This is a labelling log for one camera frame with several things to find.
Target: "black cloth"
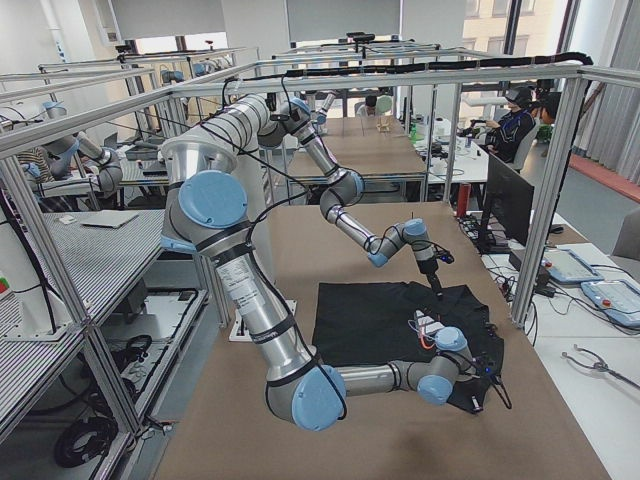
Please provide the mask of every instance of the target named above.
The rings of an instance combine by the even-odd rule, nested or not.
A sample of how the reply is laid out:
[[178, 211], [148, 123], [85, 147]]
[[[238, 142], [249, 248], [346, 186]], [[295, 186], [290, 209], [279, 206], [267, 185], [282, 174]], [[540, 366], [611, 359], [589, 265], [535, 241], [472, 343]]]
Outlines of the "black cloth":
[[[321, 283], [313, 344], [323, 362], [334, 367], [429, 362], [435, 348], [422, 348], [409, 326], [416, 310], [462, 330], [474, 357], [491, 374], [500, 374], [504, 342], [489, 321], [488, 307], [466, 285], [445, 288], [440, 302], [431, 289], [415, 282]], [[471, 397], [483, 404], [491, 385], [488, 377], [457, 382], [448, 403], [472, 412]]]
[[485, 144], [496, 148], [496, 156], [505, 163], [513, 163], [522, 139], [533, 127], [535, 120], [527, 110], [516, 113], [509, 112], [498, 123], [500, 128], [494, 128], [487, 133]]

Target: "brown table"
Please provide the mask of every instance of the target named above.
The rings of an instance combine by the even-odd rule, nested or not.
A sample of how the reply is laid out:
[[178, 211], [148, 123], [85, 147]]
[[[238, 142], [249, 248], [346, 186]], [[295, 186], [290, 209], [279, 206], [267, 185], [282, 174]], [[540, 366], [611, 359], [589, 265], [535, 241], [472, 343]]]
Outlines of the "brown table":
[[[340, 165], [356, 170], [366, 180], [424, 180], [424, 161], [400, 122], [389, 118], [389, 132], [378, 132], [375, 117], [330, 118], [328, 134], [322, 139]], [[288, 173], [302, 183], [326, 183], [320, 169], [303, 151], [295, 152]]]
[[[484, 412], [426, 404], [415, 392], [354, 397], [349, 415], [311, 433], [272, 416], [264, 404], [266, 368], [251, 344], [218, 337], [187, 414], [159, 467], [159, 479], [527, 479], [609, 478], [521, 331], [451, 210], [440, 203], [350, 209], [381, 234], [423, 217], [432, 239], [456, 258], [442, 265], [444, 286], [467, 284], [505, 339], [507, 410], [489, 391]], [[317, 207], [286, 207], [269, 218], [277, 285], [298, 300], [311, 338], [319, 282], [422, 281], [410, 249], [375, 269]]]

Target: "black monitor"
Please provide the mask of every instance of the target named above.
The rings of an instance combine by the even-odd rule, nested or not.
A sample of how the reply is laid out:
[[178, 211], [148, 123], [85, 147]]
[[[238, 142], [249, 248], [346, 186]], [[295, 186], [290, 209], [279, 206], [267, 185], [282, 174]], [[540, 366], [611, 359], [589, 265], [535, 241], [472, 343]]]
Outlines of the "black monitor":
[[[515, 170], [495, 155], [489, 154], [484, 208], [482, 209], [477, 240], [480, 253], [496, 253], [500, 250], [500, 241], [496, 242], [496, 237], [500, 236], [498, 232], [501, 229], [493, 224], [489, 229], [492, 217], [502, 227], [504, 237], [512, 238], [522, 245], [526, 245], [529, 236], [533, 191], [533, 186]], [[506, 238], [502, 247], [508, 251]]]

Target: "red carpet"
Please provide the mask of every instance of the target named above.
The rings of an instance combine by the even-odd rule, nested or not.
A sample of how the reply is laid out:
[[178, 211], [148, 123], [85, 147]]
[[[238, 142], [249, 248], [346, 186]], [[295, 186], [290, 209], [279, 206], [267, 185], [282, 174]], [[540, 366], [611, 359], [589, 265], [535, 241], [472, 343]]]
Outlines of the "red carpet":
[[569, 166], [574, 170], [586, 175], [589, 178], [593, 178], [595, 181], [605, 185], [612, 190], [615, 190], [621, 195], [635, 200], [640, 203], [640, 186], [631, 183], [629, 180], [621, 177], [615, 172], [606, 169], [598, 162], [589, 160], [587, 158], [579, 157], [578, 155], [571, 155], [571, 161]]

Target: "gray window shade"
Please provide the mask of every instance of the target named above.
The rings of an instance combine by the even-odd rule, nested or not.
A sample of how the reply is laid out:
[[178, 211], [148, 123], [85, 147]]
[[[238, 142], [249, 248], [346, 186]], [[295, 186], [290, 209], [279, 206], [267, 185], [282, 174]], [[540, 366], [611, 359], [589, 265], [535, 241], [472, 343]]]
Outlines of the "gray window shade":
[[400, 30], [400, 0], [287, 0], [292, 42], [344, 38], [347, 32], [379, 35]]
[[224, 32], [220, 0], [111, 0], [125, 40]]

